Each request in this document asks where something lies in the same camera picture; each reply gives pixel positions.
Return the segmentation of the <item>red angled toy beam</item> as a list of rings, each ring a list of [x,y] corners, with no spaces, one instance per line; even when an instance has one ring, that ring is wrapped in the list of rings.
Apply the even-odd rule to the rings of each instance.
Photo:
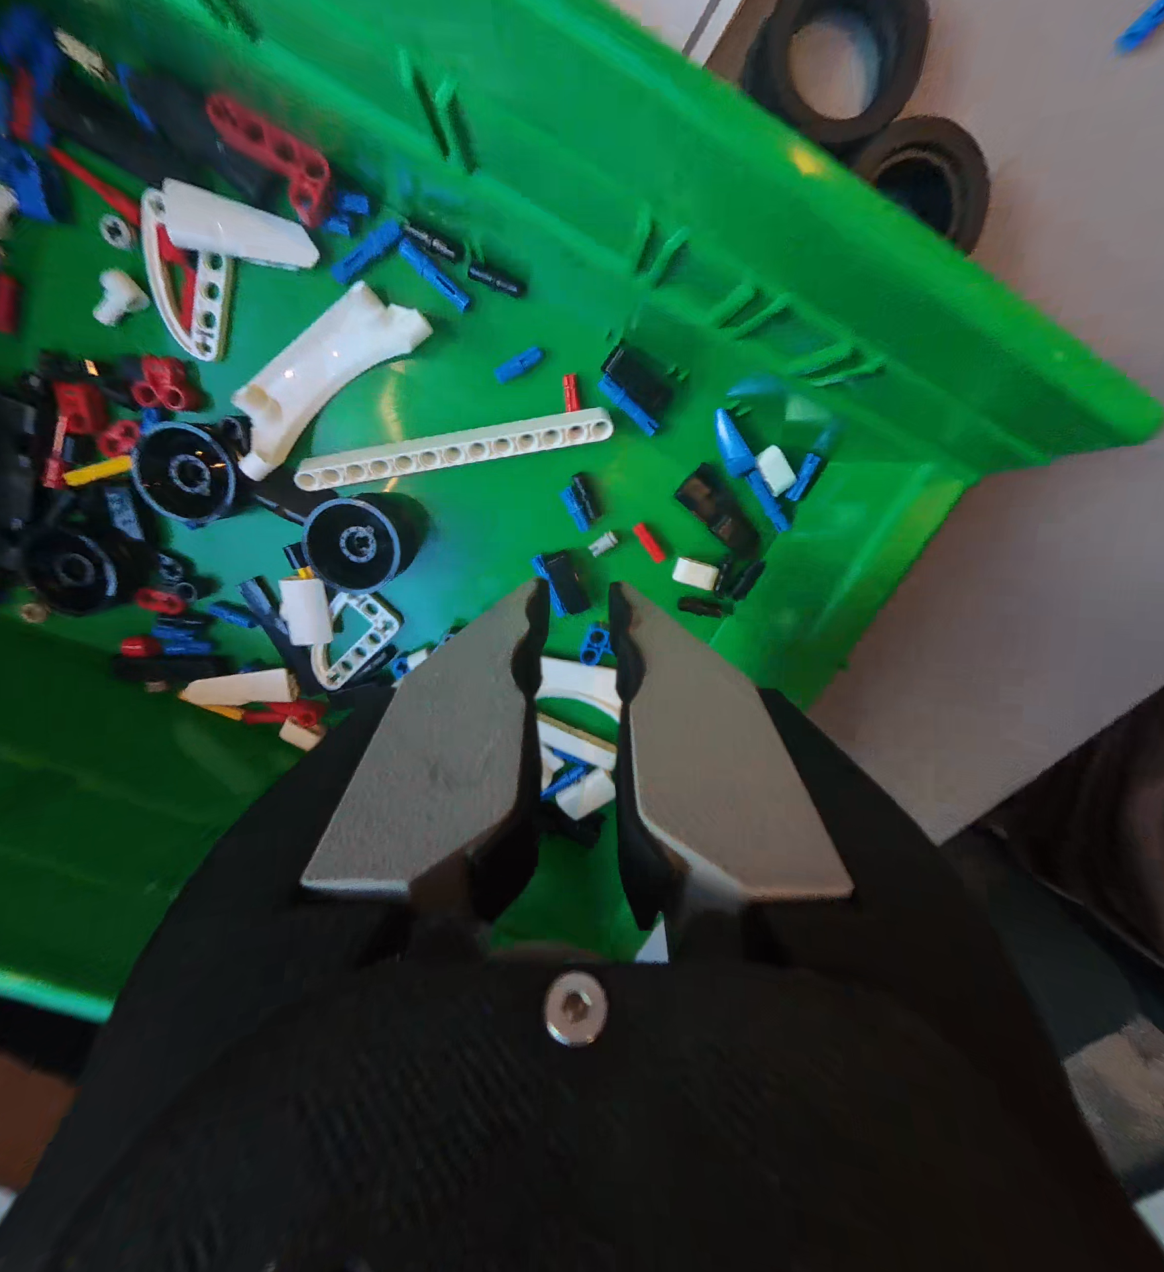
[[[324,224],[333,177],[322,151],[225,93],[207,96],[207,116],[230,150],[285,179],[290,205],[308,229]]]

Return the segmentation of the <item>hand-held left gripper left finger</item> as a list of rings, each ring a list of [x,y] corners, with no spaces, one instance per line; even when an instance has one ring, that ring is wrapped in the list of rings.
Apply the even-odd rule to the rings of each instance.
[[[532,580],[413,670],[303,875],[309,893],[494,920],[540,864],[536,692],[553,606]]]

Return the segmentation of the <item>grey desk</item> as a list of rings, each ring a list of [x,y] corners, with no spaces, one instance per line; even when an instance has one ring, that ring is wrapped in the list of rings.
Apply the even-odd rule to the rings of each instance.
[[[939,2],[910,114],[978,138],[976,262],[1164,406],[1164,26],[1148,4]],[[1164,432],[955,507],[812,716],[936,842],[1164,685]]]

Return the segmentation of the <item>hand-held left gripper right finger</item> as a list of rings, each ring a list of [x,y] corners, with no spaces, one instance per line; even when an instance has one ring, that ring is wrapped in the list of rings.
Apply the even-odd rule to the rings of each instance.
[[[629,583],[618,651],[618,862],[642,930],[855,891],[757,687]]]

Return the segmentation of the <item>pile of toy pieces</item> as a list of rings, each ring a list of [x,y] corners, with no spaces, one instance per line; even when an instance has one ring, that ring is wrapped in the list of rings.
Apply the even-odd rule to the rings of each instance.
[[[322,151],[330,211],[319,229],[288,187],[230,150],[207,116],[225,93]],[[184,180],[301,232],[312,266],[249,258],[225,301],[230,258],[178,279],[176,318],[195,346],[223,327],[228,352],[197,372],[150,317],[124,333],[87,330],[95,262],[87,226],[66,228],[69,174],[14,132],[45,119],[51,142],[132,200]],[[376,391],[411,390],[411,427],[504,422],[514,401],[562,404],[546,377],[514,391],[494,365],[540,344],[559,374],[626,344],[671,395],[663,443],[618,425],[627,476],[674,448],[702,451],[707,398],[767,374],[809,391],[850,364],[881,359],[861,320],[866,258],[840,213],[877,200],[814,146],[780,135],[738,91],[692,72],[606,4],[0,4],[0,163],[35,184],[53,224],[27,218],[19,273],[0,283],[0,575],[57,497],[67,531],[46,547],[46,589],[80,619],[131,609],[135,591],[178,596],[153,563],[163,523],[228,583],[272,570],[256,490],[277,489],[293,523],[332,494],[293,482],[299,460],[262,482],[239,469],[251,424],[231,391],[358,281],[423,312],[420,351],[353,380],[304,429],[369,425]]]

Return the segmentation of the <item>person's brown jacket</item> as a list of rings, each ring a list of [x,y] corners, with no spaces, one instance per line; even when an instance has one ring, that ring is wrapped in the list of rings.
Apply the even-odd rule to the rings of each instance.
[[[1164,688],[986,823],[1030,875],[1164,969]]]

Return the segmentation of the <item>black office chair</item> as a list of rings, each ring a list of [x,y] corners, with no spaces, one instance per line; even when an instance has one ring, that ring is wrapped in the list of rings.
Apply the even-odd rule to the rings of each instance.
[[[1134,1199],[1164,1191],[1164,967],[1033,878],[1001,836],[941,851],[988,911],[1084,1120]]]

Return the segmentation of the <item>white curved toy panel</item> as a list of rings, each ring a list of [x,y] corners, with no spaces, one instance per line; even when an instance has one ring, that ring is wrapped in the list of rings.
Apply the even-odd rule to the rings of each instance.
[[[239,469],[262,482],[280,469],[304,429],[353,380],[410,357],[433,338],[428,317],[385,304],[366,283],[350,286],[293,343],[233,396],[251,424],[251,445]]]

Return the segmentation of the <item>green plastic bin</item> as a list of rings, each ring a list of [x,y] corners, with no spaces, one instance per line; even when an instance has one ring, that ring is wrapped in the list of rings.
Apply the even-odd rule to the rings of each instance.
[[[335,453],[587,404],[626,344],[670,382],[616,435],[387,490],[429,536],[387,588],[433,645],[567,550],[760,687],[811,706],[958,498],[1132,447],[1164,408],[734,88],[603,4],[40,4],[113,64],[223,91],[527,284],[460,314],[390,253],[366,275],[433,339],[355,380],[295,450]],[[103,1023],[215,841],[304,755],[114,675],[134,606],[0,606],[0,995]]]

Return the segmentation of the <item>black toy wheel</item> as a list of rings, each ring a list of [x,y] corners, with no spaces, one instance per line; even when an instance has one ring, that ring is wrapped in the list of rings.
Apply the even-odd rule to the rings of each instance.
[[[752,41],[741,86],[835,155],[898,119],[923,77],[924,2],[780,2]]]
[[[975,253],[991,206],[991,174],[980,143],[955,120],[897,119],[846,164],[962,255]]]

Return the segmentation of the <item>long white toy beam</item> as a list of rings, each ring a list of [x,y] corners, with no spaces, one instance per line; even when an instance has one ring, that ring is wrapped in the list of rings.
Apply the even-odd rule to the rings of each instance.
[[[614,434],[616,424],[608,411],[577,409],[312,456],[295,471],[293,482],[303,492],[327,492],[598,445],[609,442]]]

